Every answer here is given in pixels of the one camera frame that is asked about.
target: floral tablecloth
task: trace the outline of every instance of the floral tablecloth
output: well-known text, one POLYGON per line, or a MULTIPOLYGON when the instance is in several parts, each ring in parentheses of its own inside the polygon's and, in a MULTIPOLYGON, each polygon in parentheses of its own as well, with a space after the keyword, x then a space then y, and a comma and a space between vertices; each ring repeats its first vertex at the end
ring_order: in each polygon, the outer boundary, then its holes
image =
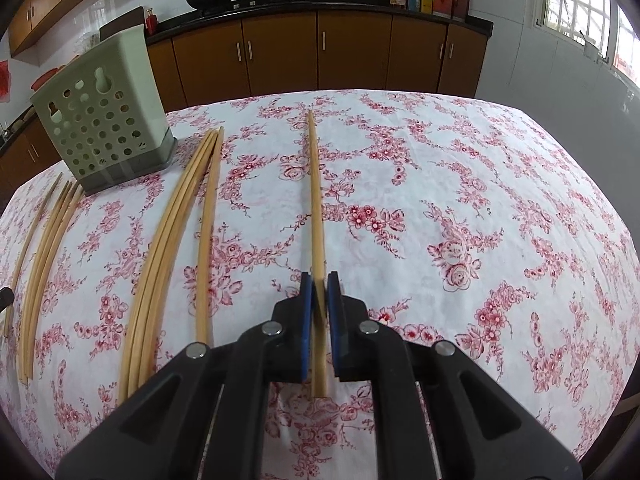
MULTIPOLYGON (((311 261, 308 108, 318 124, 327 269, 338 270, 345 292, 408 340, 456 341, 575 456, 588 450, 640 352, 640 265, 610 203, 519 110, 324 91, 171 113, 170 168, 84 198, 49 276, 25 388, 15 328, 41 222, 0 346, 0 406, 48 471, 114 409, 148 245, 208 128, 226 131, 210 263, 214 344, 235 341, 296 293, 311 261)), ((68 174, 59 163, 22 186, 0 218, 0 285, 60 171, 68 174)), ((175 263, 158 367, 194 339, 203 194, 204 186, 175 263)), ((375 478, 370 388, 329 384, 330 397, 311 401, 308 385, 272 385, 264 478, 375 478)))

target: perforated basket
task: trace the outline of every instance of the perforated basket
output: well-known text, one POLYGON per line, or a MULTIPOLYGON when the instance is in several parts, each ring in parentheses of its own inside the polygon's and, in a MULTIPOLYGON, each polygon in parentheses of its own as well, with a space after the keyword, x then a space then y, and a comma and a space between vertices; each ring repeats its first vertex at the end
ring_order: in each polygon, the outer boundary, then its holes
POLYGON ((65 66, 31 102, 86 194, 162 170, 173 155, 143 25, 65 66))

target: kitchen counter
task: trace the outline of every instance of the kitchen counter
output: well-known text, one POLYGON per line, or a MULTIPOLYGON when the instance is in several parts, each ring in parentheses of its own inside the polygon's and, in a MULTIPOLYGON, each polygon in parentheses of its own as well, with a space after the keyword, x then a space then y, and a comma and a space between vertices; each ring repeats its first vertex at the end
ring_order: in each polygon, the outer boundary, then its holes
MULTIPOLYGON (((24 115, 27 113, 27 110, 25 110, 20 117, 18 117, 18 119, 21 119, 24 117, 24 115)), ((15 139, 18 138, 18 136, 27 129, 27 126, 29 126, 29 124, 33 123, 34 120, 36 120, 36 118, 38 117, 38 114, 33 114, 31 117, 27 118, 27 119, 22 119, 24 121, 24 123, 22 124, 22 126, 20 126, 20 129, 18 129, 14 134, 11 134, 9 136, 9 138, 4 142, 4 144, 0 144, 0 157, 2 157, 2 155, 4 155, 4 152, 6 152, 6 150, 9 149, 9 147, 14 143, 15 139)))
POLYGON ((158 23, 158 31, 146 39, 146 44, 158 43, 178 34, 207 27, 214 23, 285 12, 308 12, 310 10, 363 10, 411 16, 412 18, 436 23, 455 23, 484 34, 488 38, 492 36, 494 30, 492 22, 475 16, 467 16, 466 22, 462 23, 432 14, 423 14, 394 7, 391 6, 389 0, 234 0, 226 4, 226 6, 219 7, 217 10, 206 12, 193 10, 160 22, 158 23))

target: wooden chopstick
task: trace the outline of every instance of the wooden chopstick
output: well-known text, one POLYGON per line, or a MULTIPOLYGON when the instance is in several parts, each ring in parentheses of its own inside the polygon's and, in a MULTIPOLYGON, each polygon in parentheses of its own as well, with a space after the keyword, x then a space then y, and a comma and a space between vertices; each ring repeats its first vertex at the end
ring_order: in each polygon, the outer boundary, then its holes
POLYGON ((220 180, 220 161, 222 160, 222 143, 225 129, 220 128, 218 140, 213 149, 209 165, 209 179, 202 208, 202 227, 198 245, 198 273, 196 275, 196 341, 213 344, 213 336, 209 334, 209 266, 211 261, 211 231, 216 217, 216 191, 220 180))
POLYGON ((311 339, 311 395, 326 396, 326 305, 324 302, 324 231, 322 229, 322 190, 320 157, 314 114, 309 110, 309 161, 311 174, 311 277, 316 285, 318 308, 314 310, 311 339))
POLYGON ((53 211, 51 211, 51 214, 49 215, 49 219, 47 219, 47 224, 45 225, 42 238, 40 239, 40 243, 38 245, 38 250, 36 251, 36 257, 31 267, 29 281, 27 282, 27 290, 22 301, 22 318, 20 321, 20 332, 18 335, 18 377, 24 384, 26 384, 27 382, 26 355, 27 344, 29 340, 29 329, 31 326, 31 317, 33 316, 33 295, 35 294, 35 290, 37 288, 38 276, 42 272, 42 265, 44 264, 43 259, 46 258, 46 255, 49 253, 51 233, 58 225, 60 210, 62 209, 62 205, 66 200, 66 196, 68 195, 70 188, 71 182, 67 181, 67 183, 62 188, 60 195, 58 196, 58 200, 56 200, 56 204, 53 208, 53 211))
MULTIPOLYGON (((27 237, 24 239, 24 244, 22 245, 22 251, 20 252, 20 256, 18 256, 18 261, 15 264, 14 277, 11 283, 11 290, 16 291, 16 287, 18 286, 18 277, 20 276, 20 270, 22 269, 22 264, 24 263, 24 257, 27 255, 27 250, 29 249, 29 245, 31 244, 31 239, 33 238, 33 234, 36 231, 38 224, 40 223, 40 217, 44 213, 44 209, 47 207, 51 196, 53 195, 53 191, 58 186, 60 179, 62 178, 62 173, 58 175, 58 178, 55 180, 47 194, 45 195, 42 202, 40 202, 40 206, 36 212, 36 216, 31 222, 31 227, 29 227, 29 232, 27 232, 27 237)), ((14 314, 14 306, 11 304, 6 310, 4 314, 4 337, 9 337, 9 331, 12 325, 12 317, 14 314)))
POLYGON ((58 253, 58 249, 60 248, 60 242, 65 235, 66 228, 69 226, 69 222, 71 222, 71 217, 76 211, 76 207, 78 206, 78 202, 80 202, 80 199, 82 198, 82 194, 83 190, 80 187, 80 183, 76 182, 72 190, 66 196, 65 202, 61 209, 61 211, 64 212, 64 215, 57 226, 57 231, 49 247, 49 253, 47 254, 44 266, 42 267, 42 272, 37 276, 38 288, 36 290, 35 296, 33 297, 33 311, 31 314, 31 325, 29 328, 27 339, 28 353, 26 356, 26 374, 27 378, 29 379, 33 379, 33 355, 35 352, 35 337, 36 329, 38 327, 38 319, 40 317, 40 306, 42 305, 44 290, 46 288, 47 282, 49 281, 49 273, 51 272, 53 260, 56 258, 56 254, 58 253))
MULTIPOLYGON (((154 263, 156 259, 156 253, 159 250, 161 244, 166 244, 166 238, 168 237, 168 232, 170 230, 169 222, 170 218, 174 216, 174 209, 176 207, 176 203, 178 202, 178 198, 180 197, 181 191, 183 190, 187 180, 190 178, 192 173, 191 170, 194 171, 194 167, 196 166, 197 156, 202 152, 204 147, 206 147, 211 141, 212 137, 215 135, 213 130, 209 130, 207 134, 201 140, 199 146, 196 149, 196 152, 191 157, 190 162, 187 167, 182 172, 178 184, 175 186, 174 192, 172 193, 171 199, 167 207, 162 214, 162 218, 156 229, 156 234, 154 235, 154 239, 149 248, 148 255, 146 257, 145 264, 142 269, 142 273, 140 275, 140 280, 138 282, 138 287, 136 289, 136 295, 134 297, 133 306, 131 309, 131 316, 129 318, 129 325, 127 327, 127 335, 125 337, 124 344, 124 352, 122 357, 122 365, 120 367, 120 379, 118 381, 118 402, 122 403, 126 400, 130 393, 135 391, 138 386, 138 374, 140 371, 140 358, 136 358, 136 370, 132 370, 132 359, 134 357, 134 343, 136 342, 136 335, 138 334, 140 327, 142 325, 142 333, 144 333, 144 324, 146 324, 146 314, 144 315, 144 319, 141 318, 141 310, 142 303, 145 299, 146 290, 148 282, 150 278, 153 278, 152 270, 154 272, 158 272, 157 265, 154 263), (132 374, 131 384, 129 381, 129 376, 132 374)), ((138 348, 136 348, 136 352, 140 351, 139 346, 142 346, 142 342, 138 343, 138 348)))
POLYGON ((178 253, 178 246, 182 240, 182 234, 186 227, 187 219, 191 213, 191 208, 196 199, 196 192, 200 187, 200 183, 207 171, 209 159, 215 146, 220 142, 220 138, 216 135, 213 139, 213 145, 208 146, 202 153, 202 158, 198 162, 196 172, 193 179, 188 183, 188 187, 184 198, 178 207, 178 214, 175 222, 171 227, 168 243, 162 254, 160 269, 156 278, 156 284, 153 287, 152 297, 149 303, 149 314, 145 325, 145 335, 142 344, 142 354, 140 357, 140 374, 138 376, 138 387, 142 386, 154 371, 154 351, 156 348, 156 339, 160 332, 162 313, 166 303, 166 295, 171 281, 171 275, 174 270, 175 258, 178 253))

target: table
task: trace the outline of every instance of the table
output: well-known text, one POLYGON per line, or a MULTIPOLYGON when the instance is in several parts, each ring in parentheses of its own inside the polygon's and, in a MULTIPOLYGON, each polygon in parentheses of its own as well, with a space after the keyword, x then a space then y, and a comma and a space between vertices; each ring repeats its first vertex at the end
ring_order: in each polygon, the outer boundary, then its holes
MULTIPOLYGON (((178 147, 167 170, 79 204, 49 276, 27 388, 16 378, 15 327, 0 346, 0 406, 48 471, 114 409, 148 245, 207 129, 226 132, 209 280, 214 344, 235 341, 296 294, 311 261, 308 108, 318 124, 327 269, 338 270, 345 293, 405 339, 455 341, 575 456, 589 449, 640 352, 640 264, 598 187, 519 110, 316 91, 171 113, 178 147)), ((22 186, 0 218, 0 283, 10 282, 60 171, 69 174, 59 163, 22 186)), ((203 195, 204 186, 178 251, 157 368, 194 339, 203 195)), ((18 316, 42 231, 18 282, 18 316)), ((308 392, 272 385, 264 477, 373 478, 369 385, 330 378, 329 397, 308 392)))

